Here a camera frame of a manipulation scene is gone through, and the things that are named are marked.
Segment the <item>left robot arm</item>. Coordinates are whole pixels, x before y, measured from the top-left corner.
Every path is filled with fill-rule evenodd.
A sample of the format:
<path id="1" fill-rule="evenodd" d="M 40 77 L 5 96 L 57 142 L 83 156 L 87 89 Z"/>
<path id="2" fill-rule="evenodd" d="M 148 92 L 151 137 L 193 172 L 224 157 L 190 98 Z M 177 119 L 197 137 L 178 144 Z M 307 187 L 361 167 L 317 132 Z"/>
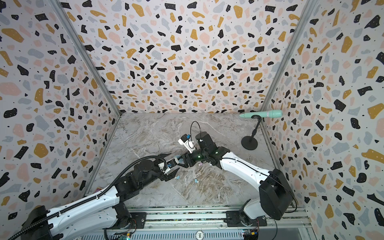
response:
<path id="1" fill-rule="evenodd" d="M 101 191 L 71 204 L 33 210 L 22 229 L 11 239 L 71 240 L 95 230 L 124 230 L 138 228 L 139 217 L 134 217 L 125 201 L 156 180 L 169 181 L 176 177 L 181 157 L 166 161 L 165 155 L 147 156 L 133 161 Z"/>

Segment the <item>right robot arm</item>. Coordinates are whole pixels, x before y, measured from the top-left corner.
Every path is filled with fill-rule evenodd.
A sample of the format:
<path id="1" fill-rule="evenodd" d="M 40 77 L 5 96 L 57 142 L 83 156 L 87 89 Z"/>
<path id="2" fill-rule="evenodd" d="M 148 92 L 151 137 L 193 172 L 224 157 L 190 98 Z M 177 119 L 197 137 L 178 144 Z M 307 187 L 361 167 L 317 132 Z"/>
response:
<path id="1" fill-rule="evenodd" d="M 294 193 L 284 174 L 274 169 L 261 169 L 236 156 L 225 147 L 218 147 L 207 132 L 197 135 L 199 148 L 196 149 L 192 137 L 183 135 L 179 144 L 187 148 L 178 165 L 184 168 L 193 167 L 198 162 L 206 162 L 212 166 L 228 171 L 240 177 L 259 192 L 259 198 L 248 200 L 238 211 L 239 219 L 245 226 L 252 225 L 257 218 L 268 216 L 279 221 L 292 202 Z"/>

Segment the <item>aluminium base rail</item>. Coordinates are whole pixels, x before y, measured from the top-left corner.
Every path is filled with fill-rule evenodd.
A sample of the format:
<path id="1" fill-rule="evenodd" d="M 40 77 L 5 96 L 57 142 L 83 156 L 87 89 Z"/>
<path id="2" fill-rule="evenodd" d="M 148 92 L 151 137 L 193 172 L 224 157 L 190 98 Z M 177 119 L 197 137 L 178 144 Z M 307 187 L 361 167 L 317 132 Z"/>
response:
<path id="1" fill-rule="evenodd" d="M 239 206 L 130 208 L 123 226 L 114 210 L 103 210 L 52 232 L 61 240 L 314 240 L 306 211 L 299 208 L 280 220 L 262 216 L 242 223 Z"/>

